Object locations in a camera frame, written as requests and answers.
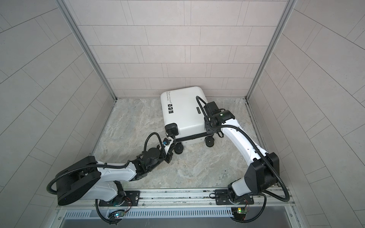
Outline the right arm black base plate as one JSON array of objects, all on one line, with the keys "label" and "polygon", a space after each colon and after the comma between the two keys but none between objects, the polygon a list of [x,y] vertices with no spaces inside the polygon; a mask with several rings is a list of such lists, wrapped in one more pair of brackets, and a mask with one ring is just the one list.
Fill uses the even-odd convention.
[{"label": "right arm black base plate", "polygon": [[253,196],[244,194],[236,196],[233,191],[228,189],[216,189],[214,193],[210,193],[210,199],[215,200],[217,205],[253,205]]}]

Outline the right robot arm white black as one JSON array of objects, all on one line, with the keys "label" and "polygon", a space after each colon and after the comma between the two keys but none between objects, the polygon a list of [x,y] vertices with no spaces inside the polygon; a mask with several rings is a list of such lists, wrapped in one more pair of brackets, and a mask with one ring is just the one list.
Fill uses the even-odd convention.
[{"label": "right robot arm white black", "polygon": [[244,157],[249,168],[243,178],[228,185],[229,199],[238,203],[244,196],[265,193],[278,200],[284,198],[267,189],[278,182],[279,158],[275,153],[267,153],[255,143],[241,128],[235,116],[229,111],[219,109],[215,102],[202,107],[207,132],[227,136]]}]

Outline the black and white suitcase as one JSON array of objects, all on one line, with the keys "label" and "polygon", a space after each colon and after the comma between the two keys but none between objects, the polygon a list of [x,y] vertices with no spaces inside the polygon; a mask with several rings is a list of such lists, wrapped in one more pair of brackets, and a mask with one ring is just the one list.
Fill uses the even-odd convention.
[{"label": "black and white suitcase", "polygon": [[170,151],[181,154],[186,145],[202,142],[214,146],[213,134],[205,129],[202,107],[207,99],[200,87],[166,91],[160,99],[166,136],[172,139]]}]

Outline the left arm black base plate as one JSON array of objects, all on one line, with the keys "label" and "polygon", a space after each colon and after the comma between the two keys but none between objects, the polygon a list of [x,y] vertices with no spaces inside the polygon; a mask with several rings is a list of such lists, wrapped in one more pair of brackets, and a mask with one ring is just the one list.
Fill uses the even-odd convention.
[{"label": "left arm black base plate", "polygon": [[140,198],[140,191],[125,191],[125,195],[122,197],[120,195],[116,196],[110,201],[98,201],[98,206],[101,207],[129,207],[137,206]]}]

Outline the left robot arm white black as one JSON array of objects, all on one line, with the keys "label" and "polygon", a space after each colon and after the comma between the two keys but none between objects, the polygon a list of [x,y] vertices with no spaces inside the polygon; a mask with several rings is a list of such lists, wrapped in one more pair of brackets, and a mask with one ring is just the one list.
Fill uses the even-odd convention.
[{"label": "left robot arm white black", "polygon": [[108,202],[124,194],[123,181],[138,181],[162,162],[170,163],[172,157],[169,145],[150,148],[125,164],[102,163],[88,156],[59,172],[48,184],[47,191],[57,195],[60,206],[78,200]]}]

